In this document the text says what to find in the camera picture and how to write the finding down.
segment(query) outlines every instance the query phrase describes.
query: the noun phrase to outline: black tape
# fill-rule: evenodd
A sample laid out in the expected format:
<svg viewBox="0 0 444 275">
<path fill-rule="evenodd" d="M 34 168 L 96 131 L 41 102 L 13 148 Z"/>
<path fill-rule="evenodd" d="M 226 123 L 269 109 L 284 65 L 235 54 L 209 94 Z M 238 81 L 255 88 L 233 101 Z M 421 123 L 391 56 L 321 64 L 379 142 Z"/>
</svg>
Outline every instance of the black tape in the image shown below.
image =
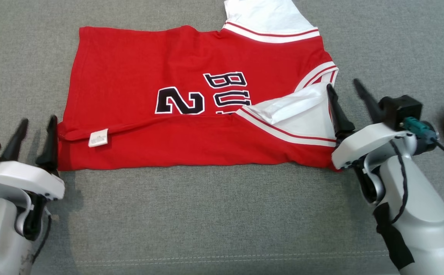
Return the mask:
<svg viewBox="0 0 444 275">
<path fill-rule="evenodd" d="M 414 258 L 405 245 L 402 234 L 390 221 L 390 206 L 388 202 L 379 205 L 373 215 L 376 219 L 376 232 L 379 233 L 388 248 L 390 260 L 398 270 L 414 262 Z"/>
</svg>

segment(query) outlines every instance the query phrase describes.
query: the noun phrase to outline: red fabric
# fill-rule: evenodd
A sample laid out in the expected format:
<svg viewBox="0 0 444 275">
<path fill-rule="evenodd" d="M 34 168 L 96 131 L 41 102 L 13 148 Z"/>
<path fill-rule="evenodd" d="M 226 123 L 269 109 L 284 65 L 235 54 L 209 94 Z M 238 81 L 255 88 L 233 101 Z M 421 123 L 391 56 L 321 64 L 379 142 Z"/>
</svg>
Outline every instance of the red fabric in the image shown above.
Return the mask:
<svg viewBox="0 0 444 275">
<path fill-rule="evenodd" d="M 331 167 L 327 146 L 282 141 L 234 112 L 217 107 L 214 94 L 250 93 L 251 104 L 292 93 L 331 57 L 320 36 L 271 44 L 229 30 L 190 26 L 159 31 L 83 27 L 68 102 L 58 125 L 59 169 L 117 169 L 172 165 L 277 164 Z M 204 73 L 242 72 L 247 85 L 214 89 Z M 199 115 L 155 113 L 159 89 L 176 87 L 187 104 L 200 92 Z M 109 129 L 109 143 L 88 147 L 92 132 Z"/>
</svg>

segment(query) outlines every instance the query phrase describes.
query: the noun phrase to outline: red cloth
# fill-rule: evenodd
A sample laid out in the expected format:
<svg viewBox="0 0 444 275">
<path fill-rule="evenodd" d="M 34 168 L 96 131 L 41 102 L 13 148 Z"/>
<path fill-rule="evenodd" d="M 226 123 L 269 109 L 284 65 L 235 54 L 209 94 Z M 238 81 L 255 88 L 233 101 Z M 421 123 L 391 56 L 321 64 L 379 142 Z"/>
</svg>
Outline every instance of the red cloth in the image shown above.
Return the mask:
<svg viewBox="0 0 444 275">
<path fill-rule="evenodd" d="M 316 28 L 278 43 L 190 26 L 158 32 L 83 27 L 79 35 L 58 125 L 60 170 L 283 162 L 332 167 L 333 136 L 262 130 L 264 122 L 233 113 L 244 102 L 280 98 L 324 78 L 334 82 L 337 67 Z M 166 89 L 180 99 L 160 99 Z M 90 134 L 104 129 L 108 144 L 89 148 Z"/>
</svg>

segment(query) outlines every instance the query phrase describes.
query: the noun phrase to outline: striped trim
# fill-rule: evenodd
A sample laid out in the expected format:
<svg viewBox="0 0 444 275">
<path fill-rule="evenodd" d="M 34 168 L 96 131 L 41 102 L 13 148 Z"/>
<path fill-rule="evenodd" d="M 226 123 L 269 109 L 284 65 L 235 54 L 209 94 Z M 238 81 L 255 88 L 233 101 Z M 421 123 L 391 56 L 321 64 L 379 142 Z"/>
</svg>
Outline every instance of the striped trim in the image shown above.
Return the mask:
<svg viewBox="0 0 444 275">
<path fill-rule="evenodd" d="M 274 33 L 274 32 L 257 32 L 255 30 L 240 26 L 239 24 L 227 21 L 222 29 L 230 30 L 239 35 L 248 37 L 252 40 L 256 40 L 259 42 L 267 42 L 267 43 L 286 43 L 286 42 L 294 42 L 299 40 L 304 40 L 308 38 L 313 38 L 320 36 L 319 30 L 315 28 L 308 29 L 304 32 L 294 32 L 294 33 Z"/>
<path fill-rule="evenodd" d="M 297 88 L 294 92 L 300 91 L 301 89 L 304 89 L 305 87 L 313 84 L 316 80 L 319 79 L 321 76 L 325 76 L 322 78 L 322 81 L 331 82 L 334 84 L 335 77 L 337 74 L 337 71 L 339 69 L 337 68 L 336 64 L 334 62 L 329 61 L 326 63 L 323 63 L 317 67 L 315 67 L 313 70 L 311 70 L 297 85 Z"/>
<path fill-rule="evenodd" d="M 270 125 L 259 118 L 257 118 L 250 110 L 246 108 L 240 108 L 237 112 L 237 115 L 242 118 L 248 120 L 248 122 L 254 124 L 256 127 L 259 127 L 261 130 L 271 134 L 272 136 L 277 137 L 278 139 L 282 139 L 286 142 L 297 143 L 297 144 L 307 144 L 310 146 L 328 146 L 335 147 L 336 140 L 335 139 L 325 139 L 323 137 L 316 136 L 299 136 L 297 134 L 292 134 L 287 131 L 284 131 L 280 128 L 275 127 L 274 125 Z"/>
</svg>

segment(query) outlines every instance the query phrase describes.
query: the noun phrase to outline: connector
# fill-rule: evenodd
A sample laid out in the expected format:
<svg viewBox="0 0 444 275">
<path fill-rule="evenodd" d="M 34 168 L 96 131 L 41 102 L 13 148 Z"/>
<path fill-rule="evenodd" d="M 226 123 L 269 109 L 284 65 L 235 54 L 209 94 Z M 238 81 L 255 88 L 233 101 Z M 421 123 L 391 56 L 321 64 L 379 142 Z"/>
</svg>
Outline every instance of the connector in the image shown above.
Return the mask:
<svg viewBox="0 0 444 275">
<path fill-rule="evenodd" d="M 438 139 L 435 131 L 426 125 L 424 122 L 417 120 L 414 117 L 406 117 L 403 121 L 404 129 L 415 134 L 417 137 L 424 139 L 427 144 L 432 144 Z"/>
</svg>

